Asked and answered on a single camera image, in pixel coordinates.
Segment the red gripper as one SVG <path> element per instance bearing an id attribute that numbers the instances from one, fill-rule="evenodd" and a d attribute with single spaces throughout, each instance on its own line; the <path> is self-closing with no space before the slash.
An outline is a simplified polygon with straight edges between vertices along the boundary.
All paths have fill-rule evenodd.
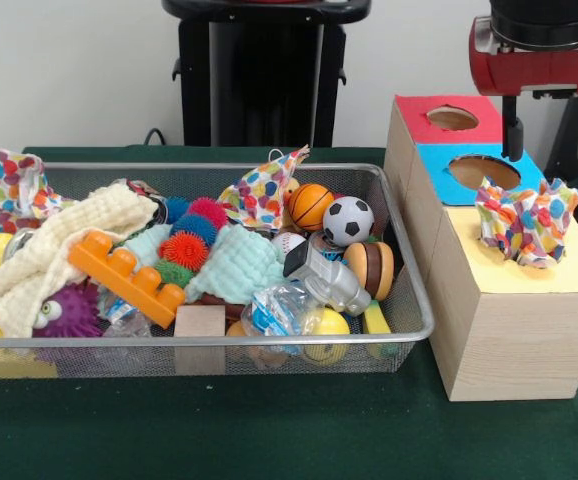
<path id="1" fill-rule="evenodd" d="M 578 22 L 560 25 L 509 24 L 508 32 L 536 44 L 514 41 L 497 28 L 493 16 L 474 19 L 469 36 L 473 82 L 482 95 L 502 97 L 502 156 L 518 161 L 524 152 L 524 129 L 517 116 L 517 97 L 524 91 L 578 94 Z"/>

